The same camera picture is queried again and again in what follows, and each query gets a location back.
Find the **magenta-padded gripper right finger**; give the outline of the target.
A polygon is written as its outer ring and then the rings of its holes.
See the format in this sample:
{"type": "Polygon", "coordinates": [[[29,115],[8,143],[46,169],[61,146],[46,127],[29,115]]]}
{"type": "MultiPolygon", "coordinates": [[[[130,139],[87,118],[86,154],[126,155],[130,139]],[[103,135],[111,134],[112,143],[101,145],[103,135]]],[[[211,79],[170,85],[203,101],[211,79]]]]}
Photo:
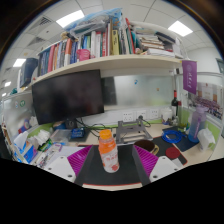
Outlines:
{"type": "Polygon", "coordinates": [[[143,186],[179,170],[167,156],[157,157],[136,145],[133,146],[132,156],[143,186]]]}

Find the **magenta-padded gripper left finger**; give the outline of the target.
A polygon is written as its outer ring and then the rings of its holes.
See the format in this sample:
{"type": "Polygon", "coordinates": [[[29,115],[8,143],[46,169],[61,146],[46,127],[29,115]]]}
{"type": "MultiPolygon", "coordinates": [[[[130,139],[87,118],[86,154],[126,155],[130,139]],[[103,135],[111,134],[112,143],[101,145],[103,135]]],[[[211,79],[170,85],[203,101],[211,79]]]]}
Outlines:
{"type": "Polygon", "coordinates": [[[82,186],[87,178],[94,153],[95,148],[90,145],[69,156],[60,155],[45,168],[45,171],[82,186]]]}

